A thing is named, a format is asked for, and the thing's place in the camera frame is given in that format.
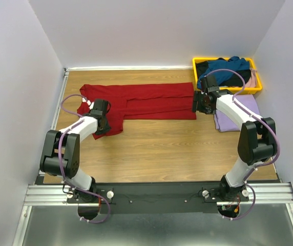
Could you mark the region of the red t shirt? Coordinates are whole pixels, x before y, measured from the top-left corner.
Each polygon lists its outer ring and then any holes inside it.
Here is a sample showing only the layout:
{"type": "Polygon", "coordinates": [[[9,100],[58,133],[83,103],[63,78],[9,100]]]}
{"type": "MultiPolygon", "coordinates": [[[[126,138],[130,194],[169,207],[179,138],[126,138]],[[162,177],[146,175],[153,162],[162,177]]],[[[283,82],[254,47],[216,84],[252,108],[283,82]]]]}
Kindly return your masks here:
{"type": "Polygon", "coordinates": [[[90,102],[104,99],[111,108],[107,119],[111,130],[94,139],[113,136],[123,131],[127,119],[195,120],[192,112],[194,87],[192,83],[145,85],[83,85],[80,93],[90,102]]]}

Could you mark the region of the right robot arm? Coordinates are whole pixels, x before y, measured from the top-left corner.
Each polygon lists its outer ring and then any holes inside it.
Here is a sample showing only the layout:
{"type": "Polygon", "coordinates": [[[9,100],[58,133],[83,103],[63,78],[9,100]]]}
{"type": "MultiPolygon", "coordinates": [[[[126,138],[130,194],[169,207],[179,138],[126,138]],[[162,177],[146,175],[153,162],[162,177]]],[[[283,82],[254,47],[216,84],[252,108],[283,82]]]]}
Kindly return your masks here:
{"type": "Polygon", "coordinates": [[[238,159],[221,178],[217,190],[221,200],[230,201],[243,190],[256,168],[266,165],[266,161],[278,155],[275,121],[247,108],[229,90],[221,90],[213,75],[205,76],[200,83],[201,89],[194,92],[192,111],[205,114],[220,111],[240,130],[238,159]]]}

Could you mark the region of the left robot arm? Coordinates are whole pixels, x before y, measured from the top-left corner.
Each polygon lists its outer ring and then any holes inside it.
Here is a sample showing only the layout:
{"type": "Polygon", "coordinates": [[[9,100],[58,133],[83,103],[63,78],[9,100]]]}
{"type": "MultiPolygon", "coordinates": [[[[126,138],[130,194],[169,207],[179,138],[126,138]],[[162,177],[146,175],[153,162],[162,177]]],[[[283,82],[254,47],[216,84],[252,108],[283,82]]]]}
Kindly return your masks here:
{"type": "Polygon", "coordinates": [[[75,123],[46,133],[39,168],[44,173],[62,178],[73,195],[91,203],[96,199],[105,201],[105,198],[97,194],[95,178],[80,168],[80,144],[90,135],[102,135],[111,130],[107,119],[111,103],[104,99],[86,102],[89,111],[83,115],[77,113],[75,123]]]}

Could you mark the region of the folded purple t shirt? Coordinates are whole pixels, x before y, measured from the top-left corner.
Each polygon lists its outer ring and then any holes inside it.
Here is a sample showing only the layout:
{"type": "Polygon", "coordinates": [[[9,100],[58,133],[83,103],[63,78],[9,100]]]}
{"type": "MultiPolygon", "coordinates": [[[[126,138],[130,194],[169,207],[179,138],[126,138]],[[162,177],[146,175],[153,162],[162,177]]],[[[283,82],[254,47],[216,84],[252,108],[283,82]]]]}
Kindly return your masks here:
{"type": "Polygon", "coordinates": [[[216,101],[215,126],[220,132],[240,131],[242,124],[262,118],[253,95],[220,96],[216,101]]]}

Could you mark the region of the black t shirt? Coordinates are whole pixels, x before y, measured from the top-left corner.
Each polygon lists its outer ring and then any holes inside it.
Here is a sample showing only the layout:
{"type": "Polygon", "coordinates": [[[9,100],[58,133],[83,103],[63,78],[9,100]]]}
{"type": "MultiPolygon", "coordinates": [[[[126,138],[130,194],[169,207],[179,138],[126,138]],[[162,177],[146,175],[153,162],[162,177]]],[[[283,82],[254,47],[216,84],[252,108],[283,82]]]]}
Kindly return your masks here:
{"type": "MultiPolygon", "coordinates": [[[[244,58],[233,56],[228,60],[218,58],[216,60],[206,60],[200,63],[195,63],[197,72],[197,88],[200,89],[200,80],[210,72],[218,69],[229,69],[238,73],[245,82],[250,78],[250,63],[244,58]]],[[[241,78],[229,71],[218,71],[213,74],[217,84],[220,87],[243,87],[241,78]]]]}

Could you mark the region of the yellow plastic bin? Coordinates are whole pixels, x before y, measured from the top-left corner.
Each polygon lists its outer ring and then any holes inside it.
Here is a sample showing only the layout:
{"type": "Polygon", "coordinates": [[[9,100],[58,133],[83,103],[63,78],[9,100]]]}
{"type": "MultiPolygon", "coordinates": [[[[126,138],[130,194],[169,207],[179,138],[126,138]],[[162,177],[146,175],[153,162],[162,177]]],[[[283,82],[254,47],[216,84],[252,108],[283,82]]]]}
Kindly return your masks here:
{"type": "Polygon", "coordinates": [[[236,93],[243,87],[244,80],[245,89],[242,94],[256,94],[262,90],[255,63],[251,58],[195,57],[192,63],[197,89],[201,89],[201,79],[214,71],[213,76],[221,89],[236,93]]]}

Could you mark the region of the pink t shirt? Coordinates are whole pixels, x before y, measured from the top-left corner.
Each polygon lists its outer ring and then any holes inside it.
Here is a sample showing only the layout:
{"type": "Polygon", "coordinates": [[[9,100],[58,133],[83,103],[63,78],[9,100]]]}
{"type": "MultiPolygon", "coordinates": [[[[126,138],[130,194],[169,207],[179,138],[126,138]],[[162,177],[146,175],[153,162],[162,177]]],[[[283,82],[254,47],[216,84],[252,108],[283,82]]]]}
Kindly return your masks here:
{"type": "Polygon", "coordinates": [[[250,78],[245,84],[246,88],[255,88],[257,85],[257,70],[250,68],[250,78]]]}

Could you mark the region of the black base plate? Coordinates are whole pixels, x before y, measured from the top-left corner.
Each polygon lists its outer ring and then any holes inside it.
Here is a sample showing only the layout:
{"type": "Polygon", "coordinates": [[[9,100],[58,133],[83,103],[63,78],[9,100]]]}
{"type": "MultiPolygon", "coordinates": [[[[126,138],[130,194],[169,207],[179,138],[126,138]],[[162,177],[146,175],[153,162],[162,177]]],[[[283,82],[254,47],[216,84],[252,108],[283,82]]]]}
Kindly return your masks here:
{"type": "Polygon", "coordinates": [[[78,204],[81,215],[217,213],[236,217],[237,206],[248,201],[245,186],[226,188],[210,182],[98,183],[97,196],[69,190],[67,202],[78,204]]]}

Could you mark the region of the aluminium front rail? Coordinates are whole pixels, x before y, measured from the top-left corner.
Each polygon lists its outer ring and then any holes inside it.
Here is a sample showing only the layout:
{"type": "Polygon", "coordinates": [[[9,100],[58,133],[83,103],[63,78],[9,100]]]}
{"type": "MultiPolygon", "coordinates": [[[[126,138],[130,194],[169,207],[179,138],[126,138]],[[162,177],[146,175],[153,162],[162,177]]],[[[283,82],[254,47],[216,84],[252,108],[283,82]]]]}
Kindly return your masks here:
{"type": "MultiPolygon", "coordinates": [[[[242,204],[289,204],[293,203],[293,188],[290,183],[251,183],[252,189],[247,188],[248,201],[242,204]]],[[[92,206],[84,204],[77,198],[70,199],[65,192],[69,187],[63,189],[61,185],[29,185],[26,191],[24,206],[92,206]]]]}

